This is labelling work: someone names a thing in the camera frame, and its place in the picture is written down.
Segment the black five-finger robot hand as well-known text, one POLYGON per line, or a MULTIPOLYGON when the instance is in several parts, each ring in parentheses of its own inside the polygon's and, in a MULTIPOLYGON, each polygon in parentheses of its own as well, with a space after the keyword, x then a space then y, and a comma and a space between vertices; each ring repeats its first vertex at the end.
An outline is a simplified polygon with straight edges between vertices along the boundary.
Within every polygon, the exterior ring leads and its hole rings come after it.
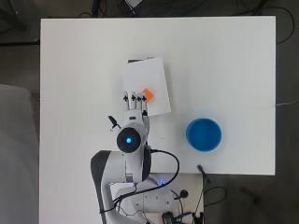
POLYGON ((150 119, 148 116, 147 97, 144 93, 132 91, 123 93, 122 122, 118 123, 112 116, 108 119, 112 123, 111 131, 116 128, 134 128, 141 136, 148 137, 150 132, 150 119))

